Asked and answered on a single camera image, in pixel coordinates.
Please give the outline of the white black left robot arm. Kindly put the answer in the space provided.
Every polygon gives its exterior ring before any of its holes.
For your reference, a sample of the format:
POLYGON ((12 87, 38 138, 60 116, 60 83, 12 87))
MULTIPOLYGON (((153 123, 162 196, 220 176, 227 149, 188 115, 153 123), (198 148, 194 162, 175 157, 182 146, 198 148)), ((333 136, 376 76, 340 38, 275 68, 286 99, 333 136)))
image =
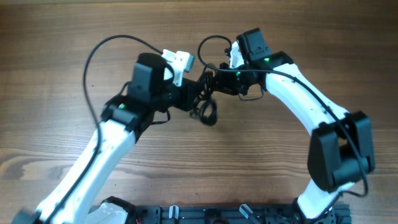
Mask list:
POLYGON ((97 207, 93 202, 119 161, 156 123, 155 112, 185 106, 183 75, 194 61, 182 51, 139 54, 132 80, 106 102, 96 131, 67 175, 35 212, 20 210, 13 223, 134 223, 134 205, 114 197, 97 207))

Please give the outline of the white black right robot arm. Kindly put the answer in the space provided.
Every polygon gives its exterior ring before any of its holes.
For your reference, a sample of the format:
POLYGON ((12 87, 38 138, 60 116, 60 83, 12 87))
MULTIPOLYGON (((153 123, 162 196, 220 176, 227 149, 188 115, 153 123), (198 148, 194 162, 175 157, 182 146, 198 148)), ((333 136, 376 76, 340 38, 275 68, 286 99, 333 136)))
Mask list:
POLYGON ((310 135, 311 180, 295 200, 296 219, 314 223, 326 217, 360 180, 366 196, 366 176, 375 169, 370 119, 329 100, 285 52, 271 52, 258 28, 238 35, 226 54, 229 63, 222 63, 216 73, 218 91, 241 96, 258 84, 283 102, 310 135))

